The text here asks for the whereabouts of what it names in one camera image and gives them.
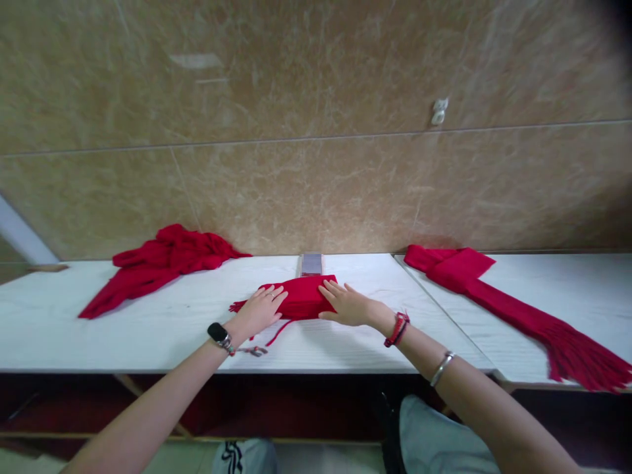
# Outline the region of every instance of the folded red scarf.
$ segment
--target folded red scarf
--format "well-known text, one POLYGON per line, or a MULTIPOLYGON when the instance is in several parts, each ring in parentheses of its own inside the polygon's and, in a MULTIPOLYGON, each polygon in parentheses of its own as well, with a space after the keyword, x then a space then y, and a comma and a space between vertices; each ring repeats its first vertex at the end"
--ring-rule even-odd
POLYGON ((471 248, 408 247, 404 262, 429 280, 467 296, 487 311, 544 345, 549 378, 575 380, 586 389, 615 392, 632 382, 632 365, 571 325, 479 280, 496 263, 471 248))
POLYGON ((190 232, 180 224, 158 231, 155 240, 112 258, 120 270, 79 314, 94 319, 125 300, 153 293, 180 275, 215 270, 230 258, 251 257, 215 234, 190 232))
MULTIPOLYGON (((289 319, 289 321, 281 326, 270 342, 265 345, 266 347, 277 339, 277 336, 288 324, 303 319, 318 319, 318 314, 323 311, 334 311, 331 304, 318 291, 318 287, 323 285, 325 280, 338 282, 334 275, 315 275, 294 278, 283 283, 266 283, 259 287, 269 288, 270 285, 274 284, 275 288, 283 286, 283 291, 288 292, 287 298, 278 307, 278 312, 283 315, 281 319, 289 319)), ((236 313, 246 304, 246 301, 234 302, 230 305, 230 311, 236 313)))

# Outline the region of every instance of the gray pants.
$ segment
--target gray pants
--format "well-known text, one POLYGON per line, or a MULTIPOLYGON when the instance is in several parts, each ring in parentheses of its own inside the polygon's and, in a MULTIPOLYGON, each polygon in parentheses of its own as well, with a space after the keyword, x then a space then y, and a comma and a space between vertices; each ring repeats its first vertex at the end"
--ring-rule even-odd
MULTIPOLYGON (((470 428, 443 416, 414 395, 402 401, 400 444, 408 474, 500 472, 483 440, 470 428)), ((262 439, 225 442, 215 454, 213 472, 277 474, 275 445, 262 439)))

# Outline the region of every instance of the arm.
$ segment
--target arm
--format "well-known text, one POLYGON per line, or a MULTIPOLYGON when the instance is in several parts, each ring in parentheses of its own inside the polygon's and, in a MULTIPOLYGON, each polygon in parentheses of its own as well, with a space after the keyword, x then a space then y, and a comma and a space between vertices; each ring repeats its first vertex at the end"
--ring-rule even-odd
MULTIPOLYGON (((239 347, 281 317, 277 309, 288 295, 282 291, 282 286, 261 288, 224 325, 234 347, 239 347)), ((107 425, 62 472, 142 472, 184 410, 226 357, 228 352, 214 341, 202 344, 107 425)))
MULTIPOLYGON (((390 337, 395 313, 345 284, 325 282, 321 293, 336 310, 322 319, 349 326, 368 325, 390 337)), ((427 380, 441 364, 446 348, 409 326, 398 348, 427 380)), ((441 398, 479 435, 505 473, 580 473, 560 443, 510 395, 460 357, 447 366, 435 386, 441 398)))

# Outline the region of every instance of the forearm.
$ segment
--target forearm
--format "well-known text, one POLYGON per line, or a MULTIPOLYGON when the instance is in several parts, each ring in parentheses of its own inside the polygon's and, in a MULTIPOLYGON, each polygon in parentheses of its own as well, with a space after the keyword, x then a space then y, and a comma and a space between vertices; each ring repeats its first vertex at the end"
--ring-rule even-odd
MULTIPOLYGON (((235 346, 246 336, 224 325, 235 346)), ((140 473, 228 353, 206 342, 99 433, 64 473, 140 473)))
MULTIPOLYGON (((392 334, 394 316, 374 327, 392 334)), ((399 350, 427 380, 435 374, 446 348, 415 327, 408 327, 399 350)), ((531 414, 488 377, 460 357, 447 366, 436 391, 490 448, 505 472, 576 472, 575 462, 531 414)))

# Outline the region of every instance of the beige marble tile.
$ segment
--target beige marble tile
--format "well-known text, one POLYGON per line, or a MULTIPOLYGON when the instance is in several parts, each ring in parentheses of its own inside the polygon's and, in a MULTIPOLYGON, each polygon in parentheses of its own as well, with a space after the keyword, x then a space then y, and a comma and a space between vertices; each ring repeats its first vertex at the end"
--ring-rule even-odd
POLYGON ((197 228, 168 149, 3 158, 0 188, 61 259, 109 259, 165 225, 197 228))
POLYGON ((0 153, 423 130, 491 4, 4 2, 0 153))
POLYGON ((206 232, 254 254, 396 251, 435 135, 176 150, 206 232))
POLYGON ((0 263, 7 262, 23 263, 26 260, 5 239, 0 237, 0 263))
POLYGON ((628 41, 605 4, 501 0, 479 9, 449 128, 631 118, 628 41))
POLYGON ((0 284, 23 277, 27 268, 26 263, 0 263, 0 284))
POLYGON ((412 240, 482 250, 632 247, 632 124, 441 135, 412 240))

